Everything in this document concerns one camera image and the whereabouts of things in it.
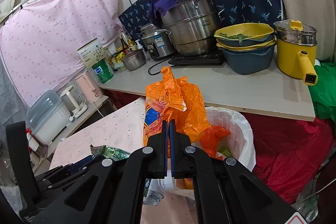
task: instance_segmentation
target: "green cloth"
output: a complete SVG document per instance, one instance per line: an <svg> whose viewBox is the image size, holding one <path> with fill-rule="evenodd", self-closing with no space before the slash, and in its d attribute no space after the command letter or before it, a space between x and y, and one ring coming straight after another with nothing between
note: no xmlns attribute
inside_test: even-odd
<svg viewBox="0 0 336 224"><path fill-rule="evenodd" d="M336 65L326 60L314 68L319 80L308 88L315 115L320 119L331 118L336 123Z"/></svg>

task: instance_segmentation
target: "pink table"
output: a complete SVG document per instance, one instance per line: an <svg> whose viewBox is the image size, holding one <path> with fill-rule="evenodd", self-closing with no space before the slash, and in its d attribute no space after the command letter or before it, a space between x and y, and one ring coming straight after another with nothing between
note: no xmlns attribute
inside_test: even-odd
<svg viewBox="0 0 336 224"><path fill-rule="evenodd" d="M109 145L133 152L143 147L145 100L139 98L66 138L56 148L50 169L77 162L91 154L90 145ZM194 224L186 200L165 193L158 206L143 206L141 224Z"/></svg>

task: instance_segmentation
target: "snack bag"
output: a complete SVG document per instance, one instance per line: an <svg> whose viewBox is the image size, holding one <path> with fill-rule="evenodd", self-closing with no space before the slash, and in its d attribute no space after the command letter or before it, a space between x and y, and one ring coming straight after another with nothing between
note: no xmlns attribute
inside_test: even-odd
<svg viewBox="0 0 336 224"><path fill-rule="evenodd" d="M146 116L143 143L162 130L162 121L175 119L176 131L198 141L203 130L210 128L198 86L188 83L187 77L175 79L170 67L164 67L163 81L146 87Z"/></svg>

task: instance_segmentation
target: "green can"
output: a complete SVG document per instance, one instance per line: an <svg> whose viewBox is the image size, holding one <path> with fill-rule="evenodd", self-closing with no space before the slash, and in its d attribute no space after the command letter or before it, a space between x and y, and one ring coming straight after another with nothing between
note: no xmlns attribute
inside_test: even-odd
<svg viewBox="0 0 336 224"><path fill-rule="evenodd" d="M106 83L108 80L110 80L113 77L113 75L110 73L109 68L108 68L107 64L105 63L104 59L95 63L92 66L92 69L95 71L95 73L97 74L100 82L102 82L103 84Z"/></svg>

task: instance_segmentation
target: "yellow pot handle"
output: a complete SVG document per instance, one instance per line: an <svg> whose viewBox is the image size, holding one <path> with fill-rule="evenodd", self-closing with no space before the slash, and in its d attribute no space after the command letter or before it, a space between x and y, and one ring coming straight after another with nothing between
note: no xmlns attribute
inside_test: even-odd
<svg viewBox="0 0 336 224"><path fill-rule="evenodd" d="M315 72L314 66L308 58L308 53L306 51L298 52L297 59L303 82L306 85L316 85L318 76Z"/></svg>

